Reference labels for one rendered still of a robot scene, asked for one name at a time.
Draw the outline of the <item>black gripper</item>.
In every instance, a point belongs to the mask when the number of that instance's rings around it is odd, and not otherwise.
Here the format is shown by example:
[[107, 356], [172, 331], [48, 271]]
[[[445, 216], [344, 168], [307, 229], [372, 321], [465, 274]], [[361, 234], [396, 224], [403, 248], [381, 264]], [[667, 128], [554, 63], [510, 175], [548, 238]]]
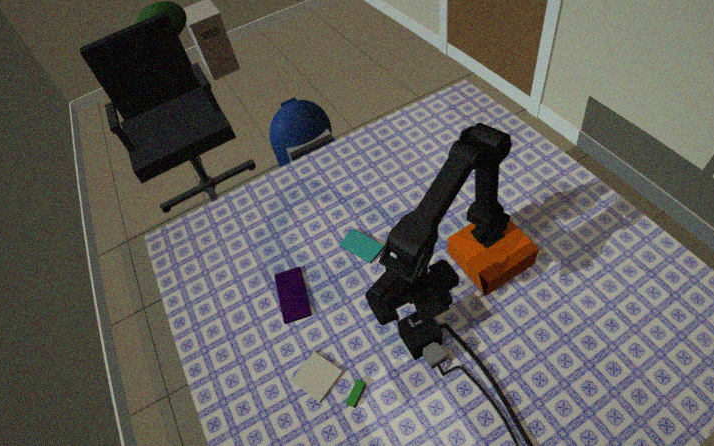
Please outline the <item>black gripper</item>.
[[390, 315], [385, 315], [381, 313], [368, 302], [369, 307], [372, 309], [373, 313], [375, 314], [381, 325], [385, 325], [394, 320], [398, 321], [400, 316], [398, 315], [396, 309], [408, 302], [410, 302], [410, 304], [413, 304], [412, 300], [409, 299], [409, 295], [423, 291], [425, 287], [431, 284], [431, 280], [434, 281], [436, 289], [441, 288], [442, 291], [449, 291], [459, 284], [458, 274], [456, 274], [453, 268], [445, 260], [440, 260], [437, 263], [429, 266], [429, 270], [431, 272], [428, 273], [427, 279], [418, 286], [410, 286], [411, 291], [409, 292], [409, 294], [403, 299], [403, 301], [401, 301], [397, 305], [397, 307], [391, 312]]

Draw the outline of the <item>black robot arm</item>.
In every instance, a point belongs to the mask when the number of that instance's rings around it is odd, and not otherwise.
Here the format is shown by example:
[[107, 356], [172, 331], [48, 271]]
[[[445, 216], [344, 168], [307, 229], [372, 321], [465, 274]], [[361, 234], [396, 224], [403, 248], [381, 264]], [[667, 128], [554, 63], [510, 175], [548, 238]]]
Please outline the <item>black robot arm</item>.
[[[498, 201], [499, 164], [511, 151], [510, 135], [482, 123], [461, 130], [460, 135], [418, 207], [403, 216], [389, 232], [379, 260], [386, 271], [365, 294], [367, 301], [385, 315], [390, 315], [403, 301], [411, 291], [410, 286], [418, 286], [427, 279], [439, 224], [473, 170], [476, 200], [470, 205], [466, 219], [476, 225], [471, 234], [485, 249], [505, 236], [503, 231], [510, 215], [504, 213]], [[422, 321], [450, 310], [453, 301], [451, 293], [436, 289], [433, 280], [423, 291], [409, 295], [409, 299]]]

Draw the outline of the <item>flat teal rectangular slab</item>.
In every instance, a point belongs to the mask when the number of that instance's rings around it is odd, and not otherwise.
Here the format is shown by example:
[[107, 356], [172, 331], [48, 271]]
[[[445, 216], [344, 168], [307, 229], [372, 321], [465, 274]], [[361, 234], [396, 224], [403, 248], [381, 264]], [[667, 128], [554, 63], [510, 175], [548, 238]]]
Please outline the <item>flat teal rectangular slab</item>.
[[339, 245], [370, 264], [384, 248], [384, 245], [355, 229]]

